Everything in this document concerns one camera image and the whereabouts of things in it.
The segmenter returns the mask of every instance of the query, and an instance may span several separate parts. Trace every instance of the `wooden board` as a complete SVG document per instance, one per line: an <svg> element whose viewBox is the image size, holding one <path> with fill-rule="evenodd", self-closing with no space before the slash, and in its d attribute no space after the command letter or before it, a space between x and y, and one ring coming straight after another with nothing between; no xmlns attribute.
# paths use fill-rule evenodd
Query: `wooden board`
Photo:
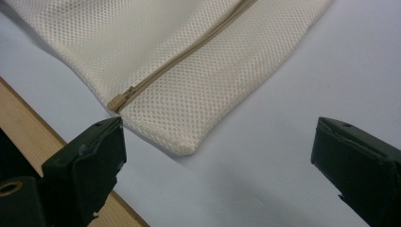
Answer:
<svg viewBox="0 0 401 227"><path fill-rule="evenodd" d="M66 144L1 77L0 128L41 176L42 163ZM90 226L148 225L113 191Z"/></svg>

